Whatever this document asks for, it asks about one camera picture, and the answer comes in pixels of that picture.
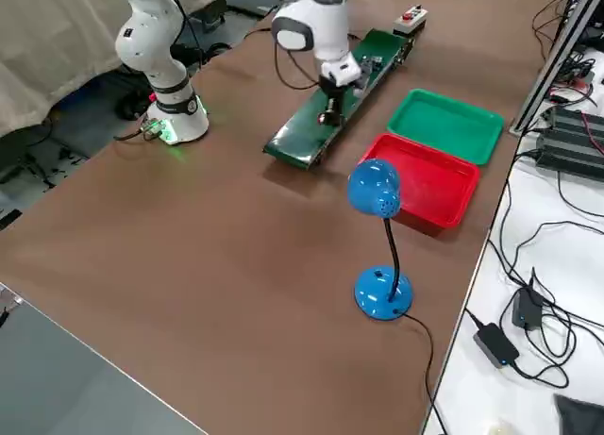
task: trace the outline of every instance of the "red tray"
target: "red tray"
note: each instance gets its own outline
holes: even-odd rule
[[[401,211],[395,220],[407,224],[410,214],[439,229],[458,225],[478,184],[477,165],[385,133],[362,157],[385,159],[398,171]]]

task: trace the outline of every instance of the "gray panel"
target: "gray panel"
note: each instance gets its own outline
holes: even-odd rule
[[[2,435],[204,433],[27,304],[0,351]]]

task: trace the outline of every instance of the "control box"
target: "control box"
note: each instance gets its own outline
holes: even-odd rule
[[[421,5],[414,6],[394,20],[394,33],[409,37],[418,33],[426,25],[428,11]]]

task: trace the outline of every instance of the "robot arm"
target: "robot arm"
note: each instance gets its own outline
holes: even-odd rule
[[[319,86],[327,95],[319,122],[337,126],[350,86],[362,89],[363,71],[348,47],[346,0],[283,0],[271,31],[288,51],[310,51],[320,62]]]
[[[158,129],[169,144],[200,138],[208,130],[208,117],[187,69],[170,55],[182,24],[178,6],[173,0],[127,1],[132,15],[120,29],[115,49],[123,63],[144,72],[155,93],[143,131]]]

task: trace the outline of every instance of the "lamp base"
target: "lamp base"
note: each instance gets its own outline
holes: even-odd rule
[[[372,267],[361,273],[355,285],[355,300],[359,308],[372,319],[393,320],[411,306],[413,291],[409,279],[401,274],[393,301],[388,301],[394,268]]]

